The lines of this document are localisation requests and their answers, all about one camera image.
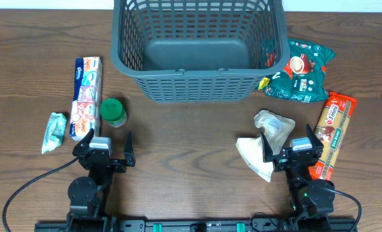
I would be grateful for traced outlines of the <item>Kleenex tissue multipack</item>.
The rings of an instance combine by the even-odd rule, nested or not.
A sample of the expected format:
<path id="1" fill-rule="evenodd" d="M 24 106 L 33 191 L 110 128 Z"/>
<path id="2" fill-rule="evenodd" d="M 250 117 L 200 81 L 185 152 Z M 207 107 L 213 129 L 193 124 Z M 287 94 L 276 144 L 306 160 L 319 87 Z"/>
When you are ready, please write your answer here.
<path id="1" fill-rule="evenodd" d="M 75 59 L 74 94 L 70 114 L 70 138 L 79 141 L 91 130 L 100 133 L 102 62 L 100 57 Z"/>

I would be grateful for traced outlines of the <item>green Nescafe coffee bag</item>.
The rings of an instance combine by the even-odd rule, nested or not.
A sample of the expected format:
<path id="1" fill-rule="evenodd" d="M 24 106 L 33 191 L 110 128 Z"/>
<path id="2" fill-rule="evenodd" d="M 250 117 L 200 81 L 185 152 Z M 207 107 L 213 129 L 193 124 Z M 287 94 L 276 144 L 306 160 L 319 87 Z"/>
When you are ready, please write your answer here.
<path id="1" fill-rule="evenodd" d="M 321 102 L 329 94 L 323 87 L 326 65 L 336 54 L 326 46 L 289 39 L 290 57 L 279 72 L 264 77 L 257 90 L 278 99 L 296 102 Z"/>

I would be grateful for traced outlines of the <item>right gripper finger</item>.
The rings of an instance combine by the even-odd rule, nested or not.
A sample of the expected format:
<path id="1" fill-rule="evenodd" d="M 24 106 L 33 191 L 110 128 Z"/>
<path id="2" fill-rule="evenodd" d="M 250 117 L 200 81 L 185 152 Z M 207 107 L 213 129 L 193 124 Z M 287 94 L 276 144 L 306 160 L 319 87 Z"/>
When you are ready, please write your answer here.
<path id="1" fill-rule="evenodd" d="M 273 150 L 264 134 L 264 132 L 260 132 L 260 135 L 262 137 L 262 143 L 263 143 L 263 158 L 269 158 L 273 156 Z"/>
<path id="2" fill-rule="evenodd" d="M 306 132 L 307 132 L 307 137 L 310 140 L 310 143 L 312 144 L 312 147 L 314 149 L 322 149 L 322 142 L 314 134 L 309 124 L 306 124 Z"/>

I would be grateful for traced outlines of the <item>small teal tissue packet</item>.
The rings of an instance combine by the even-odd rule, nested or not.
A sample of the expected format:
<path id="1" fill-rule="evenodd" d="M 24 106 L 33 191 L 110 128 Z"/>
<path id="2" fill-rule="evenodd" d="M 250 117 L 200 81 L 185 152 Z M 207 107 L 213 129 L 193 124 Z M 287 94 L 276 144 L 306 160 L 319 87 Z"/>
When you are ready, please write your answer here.
<path id="1" fill-rule="evenodd" d="M 63 113 L 53 112 L 48 119 L 46 126 L 41 153 L 53 151 L 62 144 L 67 119 Z"/>

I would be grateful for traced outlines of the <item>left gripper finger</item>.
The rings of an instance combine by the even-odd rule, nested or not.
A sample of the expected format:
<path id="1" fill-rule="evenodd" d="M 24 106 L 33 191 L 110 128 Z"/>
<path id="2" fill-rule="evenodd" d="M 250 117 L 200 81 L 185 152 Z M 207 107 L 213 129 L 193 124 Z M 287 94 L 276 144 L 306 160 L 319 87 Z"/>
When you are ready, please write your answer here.
<path id="1" fill-rule="evenodd" d="M 133 145 L 132 145 L 132 134 L 131 132 L 128 133 L 126 144 L 124 147 L 124 156 L 126 159 L 134 159 L 134 151 L 133 151 Z"/>
<path id="2" fill-rule="evenodd" d="M 90 142 L 94 136 L 95 130 L 91 128 L 89 132 L 76 145 L 77 151 L 84 151 L 90 147 Z"/>

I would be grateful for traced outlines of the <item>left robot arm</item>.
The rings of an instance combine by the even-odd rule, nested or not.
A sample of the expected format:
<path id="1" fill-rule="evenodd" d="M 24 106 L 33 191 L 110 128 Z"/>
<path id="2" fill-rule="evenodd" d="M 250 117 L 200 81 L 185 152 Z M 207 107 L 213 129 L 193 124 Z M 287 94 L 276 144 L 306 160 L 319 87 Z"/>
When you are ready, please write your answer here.
<path id="1" fill-rule="evenodd" d="M 128 167 L 135 166 L 131 133 L 127 136 L 124 158 L 113 159 L 111 153 L 111 140 L 96 137 L 93 129 L 75 145 L 72 154 L 89 173 L 69 185 L 70 212 L 66 231 L 119 230 L 117 218 L 107 215 L 105 208 L 113 174 L 125 173 Z"/>

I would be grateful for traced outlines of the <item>beige paper pouch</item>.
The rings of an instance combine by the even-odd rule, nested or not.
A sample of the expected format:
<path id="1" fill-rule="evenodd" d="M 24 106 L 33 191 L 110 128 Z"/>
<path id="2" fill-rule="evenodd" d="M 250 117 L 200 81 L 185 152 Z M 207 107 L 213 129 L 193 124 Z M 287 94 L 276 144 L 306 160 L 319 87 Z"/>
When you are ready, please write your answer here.
<path id="1" fill-rule="evenodd" d="M 254 116 L 254 125 L 261 129 L 273 154 L 277 155 L 294 129 L 296 122 L 269 110 L 261 110 Z M 261 135 L 257 138 L 238 138 L 236 148 L 245 163 L 256 174 L 267 182 L 271 181 L 274 168 L 271 162 L 265 162 L 263 159 L 265 145 Z"/>

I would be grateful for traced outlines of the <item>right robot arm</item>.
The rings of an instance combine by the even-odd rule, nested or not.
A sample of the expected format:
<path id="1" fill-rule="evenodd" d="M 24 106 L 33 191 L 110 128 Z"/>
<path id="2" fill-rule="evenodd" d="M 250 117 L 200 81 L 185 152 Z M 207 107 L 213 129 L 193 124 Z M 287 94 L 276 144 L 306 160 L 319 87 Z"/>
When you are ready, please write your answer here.
<path id="1" fill-rule="evenodd" d="M 263 161 L 271 162 L 275 172 L 283 171 L 289 188 L 289 203 L 294 210 L 276 224 L 284 231 L 330 230 L 328 214 L 334 211 L 335 187 L 328 180 L 311 177 L 309 168 L 314 166 L 323 153 L 324 145 L 309 125 L 307 136 L 291 140 L 288 148 L 275 155 L 263 132 Z"/>

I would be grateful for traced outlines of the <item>green lid glass jar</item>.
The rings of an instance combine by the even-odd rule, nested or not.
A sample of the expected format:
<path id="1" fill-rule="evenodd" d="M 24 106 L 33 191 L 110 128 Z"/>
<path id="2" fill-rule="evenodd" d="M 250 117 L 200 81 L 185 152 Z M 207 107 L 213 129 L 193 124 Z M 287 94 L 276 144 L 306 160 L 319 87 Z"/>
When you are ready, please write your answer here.
<path id="1" fill-rule="evenodd" d="M 125 107 L 117 99 L 106 99 L 100 106 L 100 115 L 114 128 L 123 126 L 128 120 Z"/>

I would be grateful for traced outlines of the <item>orange spaghetti packet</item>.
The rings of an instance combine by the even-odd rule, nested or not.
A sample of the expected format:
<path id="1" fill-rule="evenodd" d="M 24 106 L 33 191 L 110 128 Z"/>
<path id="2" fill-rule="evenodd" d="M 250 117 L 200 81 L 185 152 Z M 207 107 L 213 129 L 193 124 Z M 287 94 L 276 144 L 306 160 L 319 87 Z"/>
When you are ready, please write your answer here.
<path id="1" fill-rule="evenodd" d="M 350 96 L 330 92 L 314 134 L 323 143 L 317 163 L 309 168 L 313 179 L 330 180 L 341 144 L 358 101 Z"/>

